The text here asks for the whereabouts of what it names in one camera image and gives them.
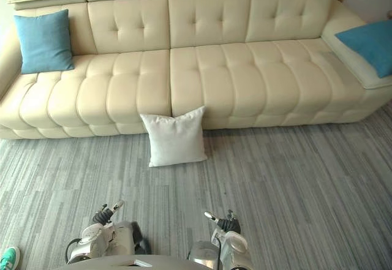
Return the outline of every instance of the sofa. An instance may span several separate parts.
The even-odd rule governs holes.
[[[206,106],[204,129],[355,122],[392,99],[335,33],[365,24],[336,0],[9,0],[69,10],[74,70],[20,73],[0,56],[0,138],[143,133],[140,114]]]

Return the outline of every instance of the throw pillow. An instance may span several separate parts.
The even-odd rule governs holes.
[[[198,162],[207,159],[204,153],[200,107],[176,118],[141,114],[151,147],[150,167]]]
[[[22,74],[72,70],[68,10],[38,17],[14,16]]]
[[[392,20],[353,28],[336,37],[367,60],[380,78],[392,75]]]

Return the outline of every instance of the sofa armrest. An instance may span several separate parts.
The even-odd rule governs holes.
[[[392,77],[379,78],[373,66],[335,36],[336,33],[365,24],[360,17],[351,12],[341,2],[334,0],[330,18],[322,32],[322,39],[356,76],[363,88],[375,89],[390,86],[392,85]]]
[[[20,73],[21,66],[22,55],[19,38],[16,28],[12,26],[0,49],[0,99]]]

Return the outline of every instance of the gray striped carpet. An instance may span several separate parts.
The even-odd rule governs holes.
[[[153,252],[185,258],[203,216],[236,211],[255,269],[392,268],[392,103],[362,122],[215,130],[208,160],[148,168],[148,136],[0,140],[0,250],[21,269],[64,265],[101,204]]]

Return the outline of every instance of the teal sneaker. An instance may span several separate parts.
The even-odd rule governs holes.
[[[15,270],[18,266],[20,251],[17,247],[9,247],[0,260],[0,270]]]

